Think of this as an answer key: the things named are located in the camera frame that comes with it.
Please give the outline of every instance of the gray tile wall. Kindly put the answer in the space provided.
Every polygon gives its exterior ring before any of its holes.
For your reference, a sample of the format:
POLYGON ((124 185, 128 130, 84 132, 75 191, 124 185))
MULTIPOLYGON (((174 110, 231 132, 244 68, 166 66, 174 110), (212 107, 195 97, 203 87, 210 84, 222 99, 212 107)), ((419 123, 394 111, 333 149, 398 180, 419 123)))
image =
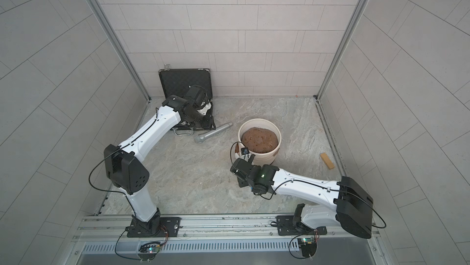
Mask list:
POLYGON ((85 0, 0 0, 0 264, 60 260, 144 107, 85 0))
POLYGON ((369 0, 321 101, 396 263, 470 261, 469 10, 369 0))
POLYGON ((98 0, 151 96, 210 68, 215 96, 312 96, 358 0, 98 0))

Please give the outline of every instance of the marble floor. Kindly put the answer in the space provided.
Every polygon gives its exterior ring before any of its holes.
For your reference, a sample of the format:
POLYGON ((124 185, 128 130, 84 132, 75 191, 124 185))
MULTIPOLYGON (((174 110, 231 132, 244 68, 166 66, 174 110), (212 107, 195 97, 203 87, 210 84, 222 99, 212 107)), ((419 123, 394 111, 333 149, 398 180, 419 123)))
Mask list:
MULTIPOLYGON (((152 100, 144 122, 162 101, 152 100)), ((333 156, 312 98, 227 97, 215 98, 213 104, 216 125, 231 121, 230 129, 201 144, 193 136, 168 132, 144 160, 150 172, 150 196, 162 214, 294 212, 297 204, 308 203, 286 195, 274 195, 268 201, 254 196, 250 187, 238 187, 229 171, 229 149, 237 141, 238 128, 253 118, 272 121, 281 130, 281 147, 273 165, 321 180, 341 178, 338 168, 328 169, 320 158, 324 152, 333 156)), ((117 193, 104 204, 102 214, 132 213, 117 193)))

